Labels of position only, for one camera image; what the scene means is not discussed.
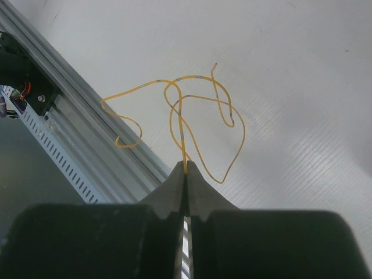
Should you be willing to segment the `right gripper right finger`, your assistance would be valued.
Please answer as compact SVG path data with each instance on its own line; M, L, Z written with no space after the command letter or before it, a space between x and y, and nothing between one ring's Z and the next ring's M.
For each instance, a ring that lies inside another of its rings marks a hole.
M234 206L188 163L193 278L370 278L353 232L327 210Z

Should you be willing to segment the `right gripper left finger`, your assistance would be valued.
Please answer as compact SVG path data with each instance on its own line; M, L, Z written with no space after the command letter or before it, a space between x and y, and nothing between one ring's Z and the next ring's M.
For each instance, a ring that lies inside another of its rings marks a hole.
M39 204L1 244L2 278L180 278L184 167L135 204Z

